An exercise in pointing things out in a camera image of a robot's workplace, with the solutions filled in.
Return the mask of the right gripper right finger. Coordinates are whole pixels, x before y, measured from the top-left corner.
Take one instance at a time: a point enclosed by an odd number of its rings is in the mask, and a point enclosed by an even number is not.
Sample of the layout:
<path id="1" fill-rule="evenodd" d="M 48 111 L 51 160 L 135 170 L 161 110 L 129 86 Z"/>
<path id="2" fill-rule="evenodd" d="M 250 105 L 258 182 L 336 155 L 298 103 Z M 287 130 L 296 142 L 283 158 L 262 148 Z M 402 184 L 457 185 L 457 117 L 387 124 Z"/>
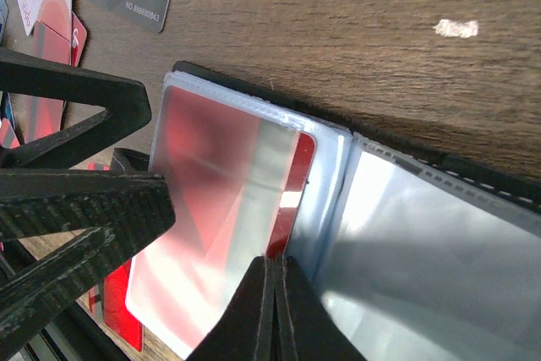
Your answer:
<path id="1" fill-rule="evenodd" d="M 275 360 L 364 360 L 337 328 L 298 262 L 275 258 Z"/>

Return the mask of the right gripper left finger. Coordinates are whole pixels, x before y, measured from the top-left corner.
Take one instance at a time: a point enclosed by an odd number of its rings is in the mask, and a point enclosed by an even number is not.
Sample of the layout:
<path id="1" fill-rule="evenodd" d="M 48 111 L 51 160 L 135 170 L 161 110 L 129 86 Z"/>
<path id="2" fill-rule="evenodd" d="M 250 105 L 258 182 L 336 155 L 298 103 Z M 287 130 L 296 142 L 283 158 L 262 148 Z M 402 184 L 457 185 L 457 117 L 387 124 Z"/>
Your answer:
<path id="1" fill-rule="evenodd" d="M 270 360 L 275 287 L 271 261 L 252 260 L 223 316 L 190 360 Z"/>

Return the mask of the red card front edge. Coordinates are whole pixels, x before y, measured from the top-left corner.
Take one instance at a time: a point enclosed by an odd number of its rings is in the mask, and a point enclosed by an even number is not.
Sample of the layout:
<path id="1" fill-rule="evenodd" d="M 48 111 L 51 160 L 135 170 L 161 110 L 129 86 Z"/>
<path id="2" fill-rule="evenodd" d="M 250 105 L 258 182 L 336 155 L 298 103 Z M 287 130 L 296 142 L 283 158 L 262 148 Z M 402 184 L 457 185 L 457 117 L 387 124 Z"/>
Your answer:
<path id="1" fill-rule="evenodd" d="M 304 132 L 164 90 L 150 168 L 176 221 L 134 257 L 126 304 L 179 357 L 221 318 L 252 259 L 285 246 L 315 147 Z"/>

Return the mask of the black leather card holder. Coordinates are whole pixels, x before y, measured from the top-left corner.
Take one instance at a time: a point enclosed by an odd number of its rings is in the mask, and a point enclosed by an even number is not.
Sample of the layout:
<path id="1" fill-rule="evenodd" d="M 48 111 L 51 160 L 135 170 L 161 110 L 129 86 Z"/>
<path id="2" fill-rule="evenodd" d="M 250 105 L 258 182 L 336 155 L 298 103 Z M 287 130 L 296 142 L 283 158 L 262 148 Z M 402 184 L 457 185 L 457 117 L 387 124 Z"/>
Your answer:
<path id="1" fill-rule="evenodd" d="M 540 357 L 540 185 L 187 62 L 179 86 L 314 138 L 294 258 L 370 360 Z"/>

